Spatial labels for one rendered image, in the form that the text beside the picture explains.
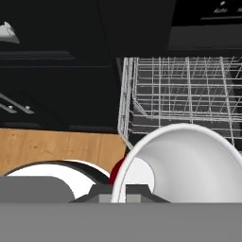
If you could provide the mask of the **white bowl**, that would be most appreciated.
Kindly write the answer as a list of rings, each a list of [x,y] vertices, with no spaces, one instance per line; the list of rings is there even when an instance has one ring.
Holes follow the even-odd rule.
[[[175,203],[242,202],[242,155],[218,133],[195,124],[173,124],[141,139],[117,173],[112,202],[128,186],[144,183]]]

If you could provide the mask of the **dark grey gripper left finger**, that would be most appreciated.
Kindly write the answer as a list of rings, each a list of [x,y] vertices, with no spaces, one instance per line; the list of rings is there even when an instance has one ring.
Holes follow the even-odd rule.
[[[72,203],[110,203],[111,198],[112,186],[110,184],[94,184],[88,194],[72,200]]]

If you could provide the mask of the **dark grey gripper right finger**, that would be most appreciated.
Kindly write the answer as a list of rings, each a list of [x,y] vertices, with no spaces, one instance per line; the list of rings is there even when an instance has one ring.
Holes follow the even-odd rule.
[[[127,184],[126,203],[167,203],[167,200],[153,195],[147,184]]]

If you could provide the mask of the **red round object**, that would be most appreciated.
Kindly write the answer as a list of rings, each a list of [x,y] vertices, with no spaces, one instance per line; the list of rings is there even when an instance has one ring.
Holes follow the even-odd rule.
[[[115,166],[112,168],[112,172],[110,174],[110,184],[114,184],[116,176],[118,174],[118,171],[122,165],[122,163],[124,162],[126,157],[123,157],[122,159],[120,159]]]

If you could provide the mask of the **white angular object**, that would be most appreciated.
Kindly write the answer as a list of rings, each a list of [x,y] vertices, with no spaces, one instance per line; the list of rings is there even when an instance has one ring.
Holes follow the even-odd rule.
[[[2,25],[0,25],[0,42],[20,43],[14,32],[14,29],[8,22],[4,22]]]

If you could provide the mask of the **grey rounded object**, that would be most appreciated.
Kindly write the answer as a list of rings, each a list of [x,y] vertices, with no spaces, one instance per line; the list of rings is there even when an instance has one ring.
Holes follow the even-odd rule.
[[[54,177],[1,177],[0,203],[67,203],[71,188]]]

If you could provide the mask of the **black cabinet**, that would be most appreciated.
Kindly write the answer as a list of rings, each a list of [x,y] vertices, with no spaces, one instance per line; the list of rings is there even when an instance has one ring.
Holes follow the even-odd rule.
[[[98,0],[0,0],[20,43],[0,42],[0,128],[117,131],[120,79]]]

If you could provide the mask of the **black dishwasher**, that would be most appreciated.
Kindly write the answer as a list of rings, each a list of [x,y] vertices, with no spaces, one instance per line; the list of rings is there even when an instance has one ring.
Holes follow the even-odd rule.
[[[242,57],[242,0],[98,0],[111,51],[125,58]]]

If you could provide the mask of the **black and white round object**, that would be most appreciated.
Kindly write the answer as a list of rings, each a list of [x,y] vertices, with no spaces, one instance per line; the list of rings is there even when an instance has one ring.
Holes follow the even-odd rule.
[[[16,167],[1,177],[54,177],[64,181],[74,199],[89,193],[94,184],[108,184],[110,174],[95,164],[78,160],[41,161]]]

